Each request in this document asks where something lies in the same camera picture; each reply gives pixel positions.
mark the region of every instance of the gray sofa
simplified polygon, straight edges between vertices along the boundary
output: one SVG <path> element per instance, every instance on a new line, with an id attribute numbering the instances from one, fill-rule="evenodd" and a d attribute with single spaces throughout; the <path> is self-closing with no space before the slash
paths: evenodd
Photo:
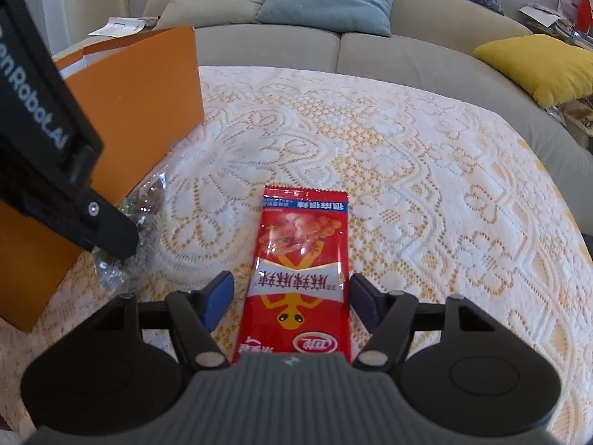
<path id="1" fill-rule="evenodd" d="M 169 0 L 149 0 L 145 16 Z M 273 66 L 344 73 L 416 87 L 494 111 L 529 143 L 580 230 L 593 235 L 593 155 L 513 82 L 471 56 L 481 44 L 529 35 L 510 18 L 466 0 L 394 0 L 391 38 L 282 25 L 195 30 L 203 66 Z M 89 38 L 56 57 L 97 41 Z"/>

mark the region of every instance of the orange cardboard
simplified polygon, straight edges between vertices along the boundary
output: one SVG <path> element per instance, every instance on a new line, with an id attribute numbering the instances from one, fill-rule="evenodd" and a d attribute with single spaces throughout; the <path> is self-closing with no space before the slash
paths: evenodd
<path id="1" fill-rule="evenodd" d="M 55 64 L 103 139 L 91 185 L 112 204 L 203 120 L 190 26 L 104 41 Z M 81 249 L 2 202 L 0 221 L 0 316 L 29 331 Z"/>

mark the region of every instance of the paper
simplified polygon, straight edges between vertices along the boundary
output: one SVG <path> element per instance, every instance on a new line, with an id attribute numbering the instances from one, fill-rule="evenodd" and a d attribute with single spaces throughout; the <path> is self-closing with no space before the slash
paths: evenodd
<path id="1" fill-rule="evenodd" d="M 554 23 L 562 19 L 561 16 L 548 13 L 547 11 L 543 11 L 538 8 L 533 8 L 531 6 L 524 6 L 519 11 L 521 13 L 525 13 L 527 16 L 530 16 L 536 22 L 544 25 L 546 28 L 550 28 Z"/>
<path id="2" fill-rule="evenodd" d="M 537 3 L 530 3 L 529 6 L 531 6 L 532 8 L 535 8 L 536 10 L 541 10 L 541 11 L 545 11 L 546 13 L 549 14 L 555 14 L 556 16 L 562 16 L 561 13 L 558 13 L 558 11 L 552 10 L 551 8 L 548 8 L 547 6 L 543 6 Z"/>
<path id="3" fill-rule="evenodd" d="M 102 60 L 105 57 L 108 57 L 109 55 L 117 53 L 120 50 L 121 50 L 121 48 L 111 49 L 111 50 L 103 50 L 102 52 L 95 52 L 95 53 L 90 53 L 88 55 L 84 55 L 84 56 L 82 56 L 82 59 L 80 59 L 77 62 L 74 62 L 72 65 L 69 65 L 68 67 L 65 67 L 62 70 L 60 70 L 60 75 L 62 76 L 63 79 L 67 79 L 68 77 L 70 77 L 70 75 L 74 75 L 75 73 L 78 73 L 81 70 L 87 68 L 89 65 L 92 65 L 93 63 L 98 62 L 99 60 Z"/>
<path id="4" fill-rule="evenodd" d="M 580 0 L 559 0 L 558 11 L 566 18 L 570 20 L 571 24 L 576 22 L 576 6 Z"/>
<path id="5" fill-rule="evenodd" d="M 127 37 L 128 35 L 134 35 L 140 32 L 144 26 L 144 21 L 137 18 L 110 16 L 107 25 L 91 32 L 89 35 L 97 37 Z"/>

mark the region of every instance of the red snack bag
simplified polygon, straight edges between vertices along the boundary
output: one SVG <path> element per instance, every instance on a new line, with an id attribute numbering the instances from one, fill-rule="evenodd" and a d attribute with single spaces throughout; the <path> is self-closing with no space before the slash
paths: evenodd
<path id="1" fill-rule="evenodd" d="M 246 351 L 350 361 L 348 195 L 268 187 L 234 360 Z"/>

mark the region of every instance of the table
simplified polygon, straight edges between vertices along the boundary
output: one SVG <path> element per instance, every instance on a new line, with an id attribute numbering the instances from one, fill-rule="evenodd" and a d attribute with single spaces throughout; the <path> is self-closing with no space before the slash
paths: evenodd
<path id="1" fill-rule="evenodd" d="M 230 354 L 264 185 L 346 190 L 352 272 L 421 301 L 473 300 L 556 367 L 563 392 L 550 431 L 584 443 L 593 432 L 591 257 L 544 167 L 502 118 L 353 76 L 200 73 L 206 119 L 161 165 L 168 217 L 141 299 L 232 270 L 237 298 L 214 332 Z M 19 399 L 27 364 L 108 299 L 84 255 L 31 334 L 0 323 L 0 415 L 13 429 L 33 429 Z M 357 349 L 367 335 L 355 316 L 351 325 Z M 163 333 L 145 338 L 170 349 Z M 436 340 L 423 334 L 413 350 Z"/>

